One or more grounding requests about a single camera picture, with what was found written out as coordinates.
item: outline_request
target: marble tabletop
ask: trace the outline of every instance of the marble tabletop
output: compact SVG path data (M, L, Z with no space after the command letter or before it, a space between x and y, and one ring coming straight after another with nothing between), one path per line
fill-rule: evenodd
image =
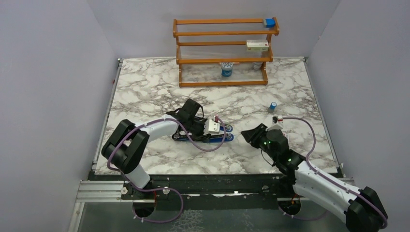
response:
M197 74L211 70L202 67L203 71ZM266 109L276 102L276 114L302 117L312 124L317 144L311 161L326 172L337 172L303 58L276 58L267 63L266 72L269 80L266 86L180 88L175 58L124 59L102 144L121 120L151 121L191 98L204 107L205 116L218 115L233 125L235 139L214 152L203 152L189 142L175 142L171 137L157 139L147 145L141 160L149 174L279 173L264 161L259 149L250 146L240 135L242 130L253 129L260 123L271 125L272 114ZM305 155L313 142L309 127L296 120L285 120L283 124L290 147ZM106 164L107 159L100 154L95 173L119 174L107 169Z

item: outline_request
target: white container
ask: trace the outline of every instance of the white container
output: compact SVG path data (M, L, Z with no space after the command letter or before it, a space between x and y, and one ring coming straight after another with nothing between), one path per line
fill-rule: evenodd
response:
M253 69L254 70L259 70L262 67L263 62L254 62L253 63Z

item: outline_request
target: gray wall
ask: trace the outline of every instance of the gray wall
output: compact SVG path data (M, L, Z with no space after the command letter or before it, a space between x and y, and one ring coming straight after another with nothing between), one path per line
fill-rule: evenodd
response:
M115 55L83 0L0 3L0 228L68 228Z
M342 0L308 59L337 156L408 231L410 2Z
M339 0L88 0L116 55L175 56L173 19L277 17L274 56L308 56Z

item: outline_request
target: white box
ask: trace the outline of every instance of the white box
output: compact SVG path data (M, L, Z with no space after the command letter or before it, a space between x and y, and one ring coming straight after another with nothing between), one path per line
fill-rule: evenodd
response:
M267 52L269 51L268 40L246 40L246 51Z

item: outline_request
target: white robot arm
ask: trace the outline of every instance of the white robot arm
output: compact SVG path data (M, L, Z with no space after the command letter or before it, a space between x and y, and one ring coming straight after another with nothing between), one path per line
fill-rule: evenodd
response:
M274 117L273 122L275 125L269 128L260 124L241 134L251 146L268 154L274 161L272 166L284 174L280 180L285 192L311 199L335 214L351 232L376 232L387 226L386 211L374 190L344 183L311 164L308 156L313 149L307 157L289 149L288 139L281 131L281 118Z
M114 164L118 169L110 167L109 164L108 167L121 171L135 186L142 189L150 181L150 177L139 163L149 142L163 136L175 135L180 127L189 131L191 140L220 139L215 135L220 131L219 123L211 118L195 116L201 107L199 103L188 99L182 108L168 112L162 118L148 123L132 123L127 119L121 121L101 150L108 163ZM233 135L226 133L225 135L229 135L230 140L233 139ZM225 140L225 135L222 136L221 144ZM126 140L131 140L129 146L124 144Z

